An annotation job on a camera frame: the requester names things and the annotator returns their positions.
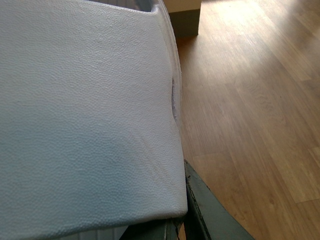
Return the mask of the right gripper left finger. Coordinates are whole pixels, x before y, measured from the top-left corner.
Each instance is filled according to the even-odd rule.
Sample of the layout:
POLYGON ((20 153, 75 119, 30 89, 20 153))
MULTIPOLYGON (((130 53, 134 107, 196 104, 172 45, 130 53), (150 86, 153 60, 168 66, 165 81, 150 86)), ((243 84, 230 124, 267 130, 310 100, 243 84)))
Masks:
POLYGON ((128 226, 120 240, 177 240, 177 231, 175 218, 152 220, 128 226))

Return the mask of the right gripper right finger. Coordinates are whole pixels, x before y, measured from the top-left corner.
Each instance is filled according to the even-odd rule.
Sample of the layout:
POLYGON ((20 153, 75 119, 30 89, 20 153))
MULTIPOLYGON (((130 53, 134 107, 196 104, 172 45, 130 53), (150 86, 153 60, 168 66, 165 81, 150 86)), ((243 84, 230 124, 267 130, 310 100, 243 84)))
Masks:
POLYGON ((194 168, 184 162, 188 211, 187 240, 253 240, 253 236, 223 207, 194 168))

